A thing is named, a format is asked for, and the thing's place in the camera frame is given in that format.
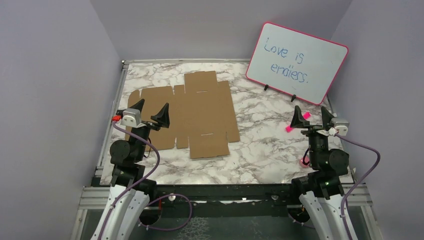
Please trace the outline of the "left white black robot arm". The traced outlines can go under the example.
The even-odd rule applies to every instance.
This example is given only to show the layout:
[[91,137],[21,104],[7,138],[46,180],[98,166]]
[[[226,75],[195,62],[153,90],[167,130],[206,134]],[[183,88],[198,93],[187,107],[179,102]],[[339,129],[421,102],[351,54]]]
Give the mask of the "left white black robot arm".
[[110,162],[114,165],[107,202],[99,223],[92,235],[93,240],[127,240],[145,207],[157,200],[156,182],[147,178],[139,162],[145,156],[146,147],[158,154],[149,141],[151,131],[170,126],[169,103],[151,116],[149,121],[141,118],[144,99],[126,109],[117,110],[111,119],[112,126],[127,135],[127,140],[116,140],[109,148]]

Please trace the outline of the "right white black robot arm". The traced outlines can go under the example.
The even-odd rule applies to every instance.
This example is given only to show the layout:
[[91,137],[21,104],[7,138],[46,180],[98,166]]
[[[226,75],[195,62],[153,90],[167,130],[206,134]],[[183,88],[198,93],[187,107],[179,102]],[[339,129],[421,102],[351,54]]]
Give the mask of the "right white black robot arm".
[[292,202],[303,205],[321,240],[356,240],[340,182],[340,177],[348,174],[349,154],[330,149],[328,141],[337,134],[346,136],[349,122],[335,117],[324,106],[321,119],[321,125],[310,124],[300,107],[294,108],[290,127],[301,129],[301,134],[308,138],[308,165],[313,171],[306,179],[292,179],[288,196]]

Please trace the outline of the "brown cardboard box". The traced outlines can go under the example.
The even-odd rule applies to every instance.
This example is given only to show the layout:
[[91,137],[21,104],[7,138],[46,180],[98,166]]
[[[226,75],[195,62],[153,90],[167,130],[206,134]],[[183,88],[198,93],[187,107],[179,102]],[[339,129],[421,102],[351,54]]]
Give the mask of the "brown cardboard box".
[[230,84],[218,81],[215,71],[186,73],[180,85],[136,89],[128,107],[141,99],[143,121],[169,104],[169,128],[149,135],[158,150],[188,148],[191,159],[212,158],[229,155],[228,144],[240,141]]

